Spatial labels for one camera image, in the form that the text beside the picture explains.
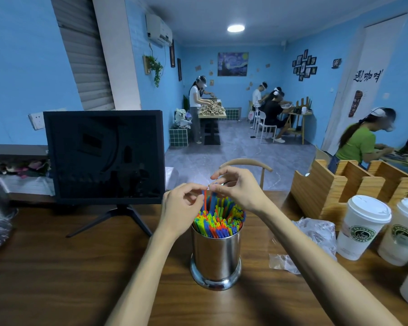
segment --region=clear plastic wrapper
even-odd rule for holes
[[[299,230],[304,232],[313,242],[319,245],[334,260],[337,261],[335,253],[337,251],[337,239],[335,237],[335,224],[321,219],[301,218],[299,221],[292,221]],[[301,274],[288,255],[269,254],[269,268],[287,270],[294,274]]]

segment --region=starry night painting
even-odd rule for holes
[[[218,76],[246,76],[248,53],[219,53]]]

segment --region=wood grain tabletop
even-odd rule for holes
[[[266,194],[291,219],[302,212],[287,192]],[[136,269],[148,237],[119,216],[73,238],[65,235],[109,209],[90,206],[72,213],[24,207],[0,248],[0,325],[103,325]],[[160,205],[136,206],[154,230]],[[243,271],[231,289],[214,292],[189,272],[190,232],[174,244],[163,269],[149,325],[332,325],[302,276],[269,268],[269,253],[284,253],[255,215],[242,231]],[[338,261],[408,325],[408,303],[399,287],[407,267],[388,264],[378,241],[359,261]]]

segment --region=hand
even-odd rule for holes
[[[183,183],[163,194],[162,214],[158,228],[162,228],[173,240],[177,240],[185,233],[204,203],[201,190],[207,190],[207,186]]]
[[[264,205],[270,201],[247,169],[227,166],[210,178],[215,180],[209,185],[210,191],[233,198],[242,208],[255,214],[263,210]]]
[[[393,153],[393,152],[394,152],[394,147],[389,147],[389,146],[388,146],[388,147],[382,149],[382,152],[383,152],[384,154]]]

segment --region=air conditioner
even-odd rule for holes
[[[162,46],[172,44],[172,31],[165,22],[156,15],[147,14],[148,38]]]

